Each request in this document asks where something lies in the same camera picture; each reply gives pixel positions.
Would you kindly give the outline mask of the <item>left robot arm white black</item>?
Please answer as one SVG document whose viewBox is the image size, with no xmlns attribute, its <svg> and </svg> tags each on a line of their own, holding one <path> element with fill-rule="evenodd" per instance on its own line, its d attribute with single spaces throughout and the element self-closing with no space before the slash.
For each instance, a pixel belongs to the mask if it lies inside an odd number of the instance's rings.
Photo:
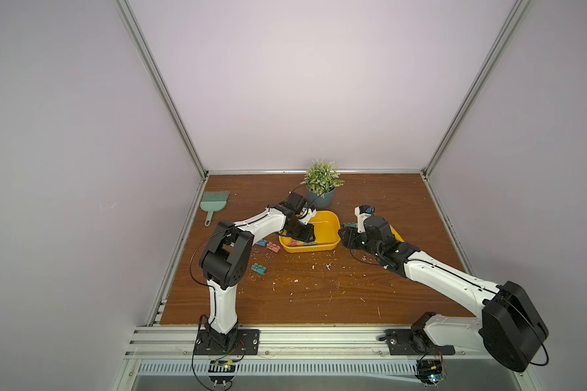
<svg viewBox="0 0 587 391">
<path fill-rule="evenodd" d="M 291 192 L 280 203 L 269 205 L 261 213 L 232 223 L 223 220 L 206 242 L 199 258 L 209 290 L 210 313 L 205 322 L 208 342 L 229 351 L 237 340 L 239 320 L 236 290 L 246 274 L 252 247 L 272 234 L 310 243 L 316 239 L 311 219 L 316 207 L 304 196 Z"/>
</svg>

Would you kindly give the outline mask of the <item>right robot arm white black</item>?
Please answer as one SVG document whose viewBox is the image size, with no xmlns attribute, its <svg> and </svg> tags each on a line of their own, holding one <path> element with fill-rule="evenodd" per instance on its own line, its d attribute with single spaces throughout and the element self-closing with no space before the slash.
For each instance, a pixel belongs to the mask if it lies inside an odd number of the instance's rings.
<svg viewBox="0 0 587 391">
<path fill-rule="evenodd" d="M 339 237 L 347 249 L 367 252 L 384 270 L 432 288 L 474 316 L 426 315 L 413 325 L 421 341 L 483 351 L 515 372 L 525 371 L 546 351 L 548 328 L 519 284 L 481 280 L 451 267 L 397 239 L 384 218 L 369 213 L 355 226 L 340 228 Z"/>
</svg>

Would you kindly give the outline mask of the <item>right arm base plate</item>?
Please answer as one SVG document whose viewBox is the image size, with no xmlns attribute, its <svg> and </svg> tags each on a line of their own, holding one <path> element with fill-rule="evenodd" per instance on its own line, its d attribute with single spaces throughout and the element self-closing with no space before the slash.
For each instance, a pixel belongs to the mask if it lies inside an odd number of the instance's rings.
<svg viewBox="0 0 587 391">
<path fill-rule="evenodd" d="M 436 345 L 424 333 L 406 328 L 387 329 L 377 337 L 377 341 L 384 343 L 390 355 L 455 355 L 456 350 L 451 345 Z"/>
</svg>

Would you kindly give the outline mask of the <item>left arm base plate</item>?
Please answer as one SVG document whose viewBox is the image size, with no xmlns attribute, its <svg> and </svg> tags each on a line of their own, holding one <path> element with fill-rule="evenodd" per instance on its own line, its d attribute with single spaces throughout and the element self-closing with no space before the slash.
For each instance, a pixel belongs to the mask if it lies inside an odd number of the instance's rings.
<svg viewBox="0 0 587 391">
<path fill-rule="evenodd" d="M 234 328 L 222 334 L 209 328 L 198 333 L 195 354 L 254 356 L 259 352 L 259 342 L 259 329 Z"/>
</svg>

